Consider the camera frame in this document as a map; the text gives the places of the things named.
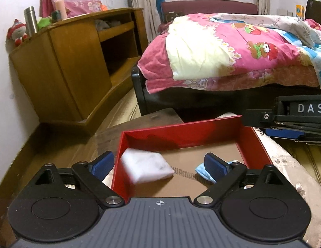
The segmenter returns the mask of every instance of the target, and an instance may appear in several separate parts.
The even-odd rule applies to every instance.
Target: white package
[[[174,174],[174,170],[159,153],[127,148],[121,161],[133,184],[165,179]]]

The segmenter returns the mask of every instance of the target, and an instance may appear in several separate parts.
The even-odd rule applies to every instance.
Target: snowman plush doll
[[[15,19],[13,26],[7,31],[6,37],[7,39],[13,39],[15,46],[19,46],[28,37],[26,34],[26,24]]]

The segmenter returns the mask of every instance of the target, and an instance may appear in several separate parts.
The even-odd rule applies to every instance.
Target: yellow box
[[[296,5],[296,17],[304,20],[304,6]]]

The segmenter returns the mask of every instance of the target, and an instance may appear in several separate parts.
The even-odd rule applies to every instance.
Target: gray ribbed surface
[[[300,241],[275,245],[307,248]],[[187,198],[132,198],[122,208],[109,209],[88,233],[57,244],[24,240],[12,248],[270,248],[228,231],[210,209],[193,206]]]

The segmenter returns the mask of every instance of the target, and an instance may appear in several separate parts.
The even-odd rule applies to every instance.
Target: bed headboard
[[[307,0],[307,8],[305,10],[305,18],[313,19],[321,24],[321,2],[316,0]]]
[[[184,15],[204,13],[258,14],[257,5],[249,2],[227,0],[183,0],[163,2],[163,13],[183,12]]]

